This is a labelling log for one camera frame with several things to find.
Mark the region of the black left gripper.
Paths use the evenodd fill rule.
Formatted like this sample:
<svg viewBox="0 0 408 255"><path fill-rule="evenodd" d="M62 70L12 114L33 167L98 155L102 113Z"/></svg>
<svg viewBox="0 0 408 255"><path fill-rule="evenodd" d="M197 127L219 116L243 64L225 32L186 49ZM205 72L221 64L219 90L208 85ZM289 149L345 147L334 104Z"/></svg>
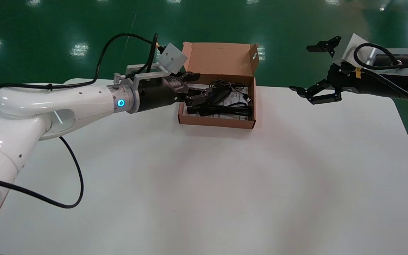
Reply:
<svg viewBox="0 0 408 255"><path fill-rule="evenodd" d="M189 88L188 82L200 79L201 73L178 72L175 77L167 76L141 80L138 84L140 104L138 112L169 106L185 101L192 107L206 103L212 95L211 88Z"/></svg>

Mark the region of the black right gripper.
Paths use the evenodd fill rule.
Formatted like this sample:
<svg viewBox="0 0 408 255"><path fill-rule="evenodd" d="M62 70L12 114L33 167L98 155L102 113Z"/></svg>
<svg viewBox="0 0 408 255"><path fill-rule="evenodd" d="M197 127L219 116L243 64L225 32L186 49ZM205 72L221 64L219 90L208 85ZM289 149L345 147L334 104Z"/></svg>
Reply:
<svg viewBox="0 0 408 255"><path fill-rule="evenodd" d="M341 37L335 36L326 41L319 41L316 45L308 45L306 50L311 53L329 53L331 57L334 57L335 48L338 47L340 41ZM382 73L380 75L408 92L408 76ZM317 95L331 86L334 88L333 93ZM342 66L335 63L331 65L327 79L322 79L308 89L298 86L289 86L289 89L307 99L312 105L339 102L342 100L342 91L380 97L406 98L369 74L361 73L361 78L357 78L355 67L346 62L342 63Z"/></svg>

